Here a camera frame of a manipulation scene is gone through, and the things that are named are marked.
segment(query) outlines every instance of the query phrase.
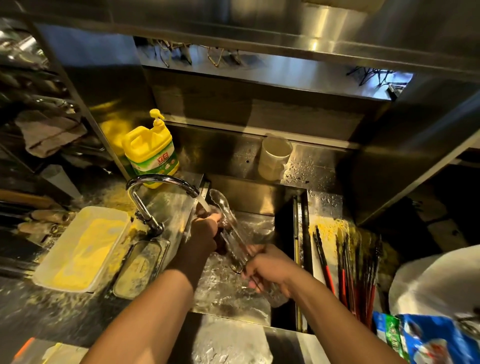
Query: rectangular plastic container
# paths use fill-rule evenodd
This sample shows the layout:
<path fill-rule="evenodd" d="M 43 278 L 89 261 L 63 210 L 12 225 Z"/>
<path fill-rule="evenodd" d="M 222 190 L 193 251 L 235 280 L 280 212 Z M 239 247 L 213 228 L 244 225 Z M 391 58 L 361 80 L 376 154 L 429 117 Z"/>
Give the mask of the rectangular plastic container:
<path fill-rule="evenodd" d="M 130 217 L 113 208 L 83 208 L 38 266 L 32 281 L 66 292 L 94 292 L 115 246 L 125 239 Z"/>

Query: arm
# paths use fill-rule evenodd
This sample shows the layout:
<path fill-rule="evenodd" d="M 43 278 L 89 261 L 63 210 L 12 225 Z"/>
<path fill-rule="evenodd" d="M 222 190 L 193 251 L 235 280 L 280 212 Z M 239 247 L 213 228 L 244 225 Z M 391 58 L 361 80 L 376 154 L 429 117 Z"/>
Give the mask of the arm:
<path fill-rule="evenodd" d="M 246 266 L 244 277 L 257 274 L 280 285 L 298 304 L 332 364 L 405 364 L 344 305 L 274 245 L 266 245 Z"/>
<path fill-rule="evenodd" d="M 213 240 L 219 214 L 192 223 L 192 237 L 167 269 L 98 338 L 81 364 L 166 363 L 193 303 Z"/>

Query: green label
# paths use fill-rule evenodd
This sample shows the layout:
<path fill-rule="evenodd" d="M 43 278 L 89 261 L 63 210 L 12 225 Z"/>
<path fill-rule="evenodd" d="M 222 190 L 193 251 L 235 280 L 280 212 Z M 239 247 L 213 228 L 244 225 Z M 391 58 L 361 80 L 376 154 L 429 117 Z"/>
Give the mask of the green label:
<path fill-rule="evenodd" d="M 179 163 L 173 142 L 170 142 L 159 153 L 143 162 L 135 163 L 130 159 L 129 161 L 137 175 L 149 173 L 169 174 Z"/>
<path fill-rule="evenodd" d="M 400 320 L 394 316 L 385 315 L 385 336 L 387 344 L 402 358 L 409 360 L 408 353 L 403 349 L 400 336 Z"/>

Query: yellow detergent bottle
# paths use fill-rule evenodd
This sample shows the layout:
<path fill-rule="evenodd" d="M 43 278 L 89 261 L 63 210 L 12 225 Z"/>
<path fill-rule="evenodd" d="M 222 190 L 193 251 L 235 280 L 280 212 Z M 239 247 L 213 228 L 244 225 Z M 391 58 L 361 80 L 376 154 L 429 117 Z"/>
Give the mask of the yellow detergent bottle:
<path fill-rule="evenodd" d="M 150 110 L 150 116 L 155 118 L 153 128 L 139 126 L 126 134 L 122 140 L 123 150 L 138 175 L 148 173 L 172 175 L 179 168 L 172 135 L 158 109 Z M 159 185 L 161 183 L 145 183 L 149 188 L 157 188 Z"/>

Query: chrome faucet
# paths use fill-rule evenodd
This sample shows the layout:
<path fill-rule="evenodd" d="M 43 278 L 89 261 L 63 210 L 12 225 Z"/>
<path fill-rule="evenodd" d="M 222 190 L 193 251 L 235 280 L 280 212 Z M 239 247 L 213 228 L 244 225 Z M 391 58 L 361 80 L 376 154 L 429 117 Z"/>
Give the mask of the chrome faucet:
<path fill-rule="evenodd" d="M 153 236 L 158 236 L 161 233 L 163 233 L 163 230 L 165 229 L 165 225 L 163 222 L 158 223 L 157 220 L 148 212 L 146 206 L 138 197 L 137 192 L 136 192 L 136 186 L 142 183 L 146 182 L 161 182 L 161 183 L 170 183 L 174 184 L 178 187 L 181 187 L 185 190 L 188 196 L 196 198 L 199 194 L 200 191 L 198 191 L 198 188 L 195 186 L 192 186 L 188 182 L 185 182 L 184 180 L 177 178 L 177 177 L 172 177 L 168 176 L 165 174 L 143 174 L 141 176 L 132 178 L 127 182 L 126 190 L 130 198 L 132 199 L 133 203 L 137 207 L 137 211 L 135 212 L 135 216 L 143 222 L 145 225 L 148 226 L 149 228 L 149 233 Z"/>

